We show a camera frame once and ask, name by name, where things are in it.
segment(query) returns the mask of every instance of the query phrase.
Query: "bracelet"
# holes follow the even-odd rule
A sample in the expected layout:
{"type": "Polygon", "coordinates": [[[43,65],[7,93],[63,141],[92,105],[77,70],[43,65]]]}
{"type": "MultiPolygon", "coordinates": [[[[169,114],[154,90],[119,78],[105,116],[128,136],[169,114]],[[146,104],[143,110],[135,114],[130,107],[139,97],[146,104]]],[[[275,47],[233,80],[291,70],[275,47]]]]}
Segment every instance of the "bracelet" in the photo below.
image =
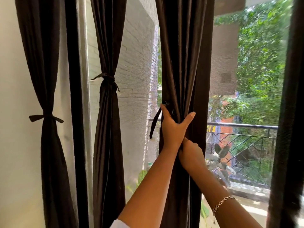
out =
{"type": "Polygon", "coordinates": [[[225,197],[222,201],[220,201],[214,208],[213,208],[213,223],[215,224],[215,213],[217,212],[220,205],[224,203],[224,201],[227,201],[228,199],[234,199],[231,195],[228,197],[225,197]]]}

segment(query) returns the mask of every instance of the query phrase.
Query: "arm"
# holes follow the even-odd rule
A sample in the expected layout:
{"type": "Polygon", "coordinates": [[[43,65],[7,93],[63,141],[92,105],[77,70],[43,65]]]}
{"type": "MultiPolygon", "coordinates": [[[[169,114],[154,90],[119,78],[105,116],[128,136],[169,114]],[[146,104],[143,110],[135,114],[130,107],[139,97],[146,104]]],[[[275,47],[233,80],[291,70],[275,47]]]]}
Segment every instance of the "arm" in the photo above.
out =
{"type": "MultiPolygon", "coordinates": [[[[196,143],[184,138],[183,151],[179,154],[181,164],[191,175],[213,209],[229,193],[211,173],[205,163],[202,149],[196,143]]],[[[228,199],[219,206],[215,213],[221,228],[262,228],[261,225],[235,200],[228,199]]]]}
{"type": "Polygon", "coordinates": [[[164,148],[118,217],[131,228],[160,226],[173,164],[186,129],[195,116],[192,112],[181,124],[176,124],[165,106],[161,108],[164,148]]]}

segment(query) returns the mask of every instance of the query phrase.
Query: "curtain tie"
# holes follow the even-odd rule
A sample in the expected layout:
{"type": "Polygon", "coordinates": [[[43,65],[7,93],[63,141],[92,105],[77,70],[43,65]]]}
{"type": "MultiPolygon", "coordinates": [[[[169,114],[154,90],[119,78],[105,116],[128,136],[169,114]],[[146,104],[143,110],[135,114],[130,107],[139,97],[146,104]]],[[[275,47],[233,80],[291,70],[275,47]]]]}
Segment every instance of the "curtain tie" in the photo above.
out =
{"type": "Polygon", "coordinates": [[[115,84],[115,86],[116,86],[118,92],[120,92],[120,90],[119,90],[119,88],[118,88],[118,85],[117,85],[116,82],[115,82],[115,77],[109,75],[108,73],[101,73],[101,74],[97,75],[96,77],[94,77],[93,79],[91,79],[91,81],[93,81],[93,80],[95,80],[95,79],[97,79],[97,78],[99,78],[99,77],[103,77],[103,79],[111,80],[111,81],[115,84]]]}
{"type": "Polygon", "coordinates": [[[156,126],[156,123],[157,123],[157,119],[159,117],[159,115],[161,114],[161,108],[159,108],[159,110],[157,111],[153,121],[152,121],[152,125],[151,125],[151,131],[150,131],[150,139],[152,139],[152,136],[153,136],[153,132],[154,132],[154,129],[155,129],[155,126],[156,126]]]}
{"type": "Polygon", "coordinates": [[[31,120],[31,122],[35,122],[35,121],[38,121],[38,120],[43,119],[43,118],[53,118],[57,122],[60,122],[60,123],[64,122],[64,120],[53,116],[53,114],[43,114],[43,115],[31,115],[31,116],[29,116],[29,119],[31,120]]]}

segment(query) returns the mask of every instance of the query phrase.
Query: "brick wall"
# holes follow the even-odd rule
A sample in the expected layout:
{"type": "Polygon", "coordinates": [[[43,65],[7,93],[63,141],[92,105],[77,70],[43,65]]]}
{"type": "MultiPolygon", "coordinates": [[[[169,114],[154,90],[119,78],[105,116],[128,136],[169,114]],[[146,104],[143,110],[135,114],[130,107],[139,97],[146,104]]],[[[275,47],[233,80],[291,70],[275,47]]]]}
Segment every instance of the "brick wall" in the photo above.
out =
{"type": "MultiPolygon", "coordinates": [[[[90,0],[86,3],[89,78],[101,73],[97,39],[90,0]]],[[[124,33],[115,74],[120,89],[118,96],[124,157],[125,185],[135,188],[147,154],[147,118],[157,108],[157,45],[158,27],[139,0],[127,0],[124,33]]],[[[92,144],[99,109],[99,88],[102,78],[91,81],[90,111],[92,144]]],[[[126,190],[127,199],[131,193],[126,190]]]]}

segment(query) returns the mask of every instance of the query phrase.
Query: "hand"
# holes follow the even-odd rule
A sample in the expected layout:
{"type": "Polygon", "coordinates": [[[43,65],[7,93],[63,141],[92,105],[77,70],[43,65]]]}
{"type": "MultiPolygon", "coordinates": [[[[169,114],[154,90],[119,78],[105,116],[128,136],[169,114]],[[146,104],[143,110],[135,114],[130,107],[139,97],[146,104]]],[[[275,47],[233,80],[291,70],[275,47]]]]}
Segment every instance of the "hand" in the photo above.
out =
{"type": "Polygon", "coordinates": [[[181,142],[183,141],[186,129],[188,128],[189,124],[192,122],[195,116],[195,112],[188,114],[182,123],[177,124],[172,119],[165,105],[161,104],[161,108],[164,116],[164,120],[162,123],[164,148],[176,149],[177,151],[181,145],[181,142]]]}
{"type": "Polygon", "coordinates": [[[178,154],[179,160],[183,168],[193,176],[195,171],[199,170],[200,167],[207,169],[205,157],[202,149],[198,144],[184,138],[183,140],[183,150],[178,154]]]}

